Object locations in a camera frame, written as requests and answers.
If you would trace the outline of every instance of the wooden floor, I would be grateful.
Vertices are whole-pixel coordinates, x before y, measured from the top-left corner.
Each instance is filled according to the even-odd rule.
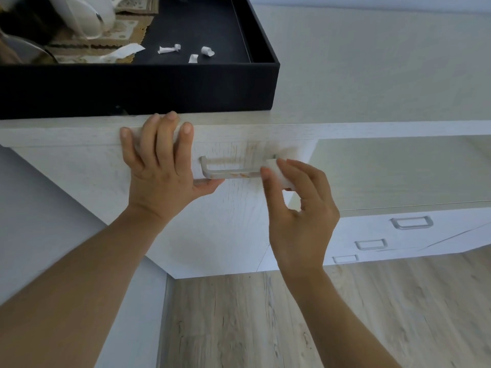
[[[491,367],[491,246],[326,271],[403,367]],[[166,367],[322,367],[279,272],[178,280],[171,312]]]

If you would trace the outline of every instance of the patterned napkin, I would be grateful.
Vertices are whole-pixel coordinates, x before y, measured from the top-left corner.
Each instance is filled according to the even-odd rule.
[[[158,14],[159,0],[123,0],[116,7],[116,12],[133,14]]]
[[[58,63],[131,63],[133,61],[134,54],[123,58],[115,59],[111,58],[107,61],[101,62],[98,57],[112,53],[117,48],[113,49],[94,49],[94,48],[47,48],[52,55],[56,58]]]
[[[94,40],[77,36],[68,27],[65,27],[58,32],[49,45],[122,47],[132,42],[141,43],[152,20],[153,17],[148,16],[117,15],[114,27]]]

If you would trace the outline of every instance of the mug handle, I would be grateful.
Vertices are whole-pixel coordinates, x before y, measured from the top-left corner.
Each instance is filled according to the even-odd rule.
[[[123,0],[111,0],[114,7],[118,6],[121,1],[123,1]]]
[[[82,27],[80,26],[80,23],[79,23],[79,20],[77,19],[77,16],[76,14],[73,12],[73,9],[72,7],[70,6],[70,2],[69,0],[67,0],[67,4],[68,4],[68,8],[70,9],[70,11],[72,12],[72,15],[73,15],[73,18],[75,20],[75,23],[77,24],[77,27],[80,31],[80,33],[87,39],[87,40],[94,40],[94,39],[98,39],[99,37],[102,36],[102,34],[104,33],[104,20],[102,19],[101,15],[99,14],[99,12],[97,10],[94,9],[94,7],[92,5],[90,5],[87,1],[85,0],[73,0],[75,2],[78,2],[79,4],[82,4],[86,7],[88,7],[89,9],[91,9],[95,16],[97,17],[97,20],[99,21],[100,25],[101,25],[101,32],[99,32],[98,35],[95,35],[95,36],[89,36],[89,35],[86,35],[85,32],[83,31]]]

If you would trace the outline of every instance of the person's left hand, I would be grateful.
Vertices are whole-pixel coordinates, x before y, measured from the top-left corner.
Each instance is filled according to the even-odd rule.
[[[121,128],[123,160],[131,169],[128,208],[150,213],[162,228],[193,200],[213,193],[224,181],[211,179],[193,184],[191,145],[193,125],[184,123],[174,144],[174,131],[179,116],[169,112],[164,117],[155,114],[143,125],[139,153],[133,134]]]

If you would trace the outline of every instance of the black tray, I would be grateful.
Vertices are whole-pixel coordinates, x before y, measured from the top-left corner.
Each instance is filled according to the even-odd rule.
[[[157,54],[176,43],[180,52]],[[132,64],[1,66],[0,119],[273,106],[280,65],[249,0],[160,0],[142,45]]]

